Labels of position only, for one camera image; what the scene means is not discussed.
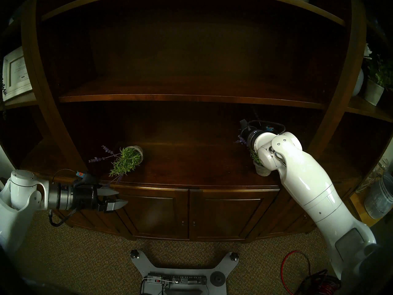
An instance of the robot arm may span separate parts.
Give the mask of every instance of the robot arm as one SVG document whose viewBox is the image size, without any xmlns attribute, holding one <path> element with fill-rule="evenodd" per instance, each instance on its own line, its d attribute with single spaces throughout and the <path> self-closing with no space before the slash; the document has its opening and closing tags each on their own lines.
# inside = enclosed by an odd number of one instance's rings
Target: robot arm
<svg viewBox="0 0 393 295">
<path fill-rule="evenodd" d="M 37 210 L 73 209 L 73 212 L 76 212 L 81 209 L 95 209 L 112 212 L 127 204 L 128 201 L 107 198 L 106 196 L 118 192 L 101 188 L 90 174 L 78 172 L 77 176 L 81 179 L 69 185 L 38 179 L 26 170 L 12 171 L 11 177 L 0 192 L 0 245 L 9 256 L 12 256 L 22 244 L 33 214 Z M 43 195 L 37 190 L 37 185 L 44 188 Z M 100 195 L 104 196 L 102 200 L 98 199 Z M 51 222 L 51 217 L 50 212 L 50 223 L 53 226 L 61 225 Z"/>
<path fill-rule="evenodd" d="M 285 189 L 322 232 L 337 277 L 352 276 L 374 250 L 376 241 L 370 228 L 352 216 L 326 171 L 302 150 L 292 133 L 274 134 L 274 123 L 258 121 L 259 129 L 245 121 L 241 124 L 241 136 L 248 147 L 257 152 L 265 168 L 279 172 Z"/>
</svg>

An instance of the framed certificate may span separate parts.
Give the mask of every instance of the framed certificate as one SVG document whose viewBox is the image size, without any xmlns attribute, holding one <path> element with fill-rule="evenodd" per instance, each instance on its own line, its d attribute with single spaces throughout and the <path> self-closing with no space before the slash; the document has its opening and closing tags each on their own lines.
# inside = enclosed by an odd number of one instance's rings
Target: framed certificate
<svg viewBox="0 0 393 295">
<path fill-rule="evenodd" d="M 6 89 L 6 95 L 2 93 L 4 101 L 32 89 L 22 47 L 4 57 L 3 84 Z"/>
</svg>

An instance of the carpet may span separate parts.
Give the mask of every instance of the carpet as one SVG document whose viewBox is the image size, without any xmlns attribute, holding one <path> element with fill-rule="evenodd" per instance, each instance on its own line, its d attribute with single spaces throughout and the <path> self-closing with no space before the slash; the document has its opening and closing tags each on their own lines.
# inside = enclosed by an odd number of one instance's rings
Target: carpet
<svg viewBox="0 0 393 295">
<path fill-rule="evenodd" d="M 24 243 L 14 260 L 21 275 L 49 282 L 73 292 L 138 295 L 141 275 L 129 252 L 141 249 L 157 267 L 213 268 L 227 252 L 240 256 L 238 266 L 227 279 L 229 295 L 288 294 L 281 284 L 280 267 L 293 250 L 307 254 L 311 272 L 328 267 L 325 241 L 318 229 L 309 234 L 237 242 L 185 242 L 137 240 L 66 224 L 54 228 L 46 211 L 36 212 Z M 301 254 L 288 258 L 284 278 L 295 291 L 307 276 L 307 262 Z"/>
</svg>

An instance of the white flower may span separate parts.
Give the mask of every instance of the white flower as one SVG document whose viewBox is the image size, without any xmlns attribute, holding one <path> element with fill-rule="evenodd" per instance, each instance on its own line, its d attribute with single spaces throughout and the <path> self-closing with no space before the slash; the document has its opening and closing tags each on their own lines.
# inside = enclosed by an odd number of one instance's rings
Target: white flower
<svg viewBox="0 0 393 295">
<path fill-rule="evenodd" d="M 363 58 L 366 59 L 372 59 L 370 56 L 370 54 L 372 53 L 372 51 L 370 51 L 369 47 L 368 47 L 368 43 L 366 43 L 366 46 L 364 47 L 364 54 L 363 54 Z"/>
</svg>

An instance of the metal base plate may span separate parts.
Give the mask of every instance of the metal base plate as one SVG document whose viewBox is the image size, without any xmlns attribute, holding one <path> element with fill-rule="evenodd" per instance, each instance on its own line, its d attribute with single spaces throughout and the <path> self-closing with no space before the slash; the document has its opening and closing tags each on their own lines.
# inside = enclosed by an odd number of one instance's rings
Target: metal base plate
<svg viewBox="0 0 393 295">
<path fill-rule="evenodd" d="M 131 258 L 133 264 L 136 266 L 142 277 L 145 278 L 149 273 L 159 273 L 165 276 L 206 276 L 206 285 L 186 285 L 186 284 L 175 284 L 169 283 L 169 288 L 164 289 L 166 295 L 186 295 L 195 294 L 195 291 L 201 291 L 203 295 L 226 295 L 226 282 L 219 287 L 214 286 L 210 281 L 210 275 L 214 272 L 222 272 L 225 279 L 229 273 L 237 266 L 239 260 L 232 261 L 230 258 L 231 253 L 221 260 L 221 262 L 214 269 L 166 269 L 161 267 L 155 267 L 146 257 L 145 253 L 138 251 L 139 256 L 137 258 Z M 161 293 L 162 285 L 157 283 L 149 283 L 147 280 L 143 283 L 142 294 L 147 293 L 151 295 L 159 295 Z"/>
</svg>

